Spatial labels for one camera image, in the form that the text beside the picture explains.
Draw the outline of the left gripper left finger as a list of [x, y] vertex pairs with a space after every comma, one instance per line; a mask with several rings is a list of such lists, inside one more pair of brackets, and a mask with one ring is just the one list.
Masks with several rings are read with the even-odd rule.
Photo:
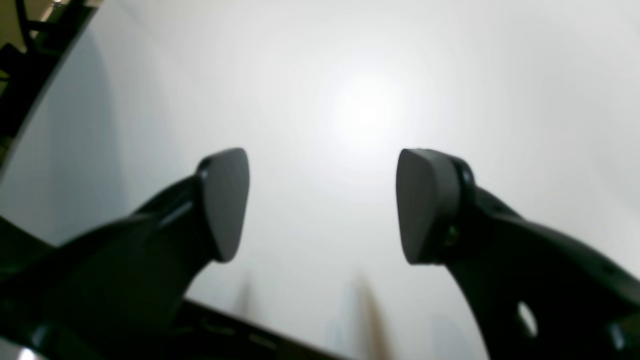
[[51, 360], [158, 351], [196, 276], [235, 257], [249, 188], [247, 152], [230, 148], [58, 247], [2, 218], [2, 339]]

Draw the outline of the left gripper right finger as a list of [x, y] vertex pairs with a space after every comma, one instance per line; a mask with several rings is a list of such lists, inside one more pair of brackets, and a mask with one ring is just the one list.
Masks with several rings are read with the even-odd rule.
[[395, 180], [410, 265], [442, 265], [492, 360], [637, 360], [639, 280], [594, 248], [528, 221], [459, 157], [403, 149]]

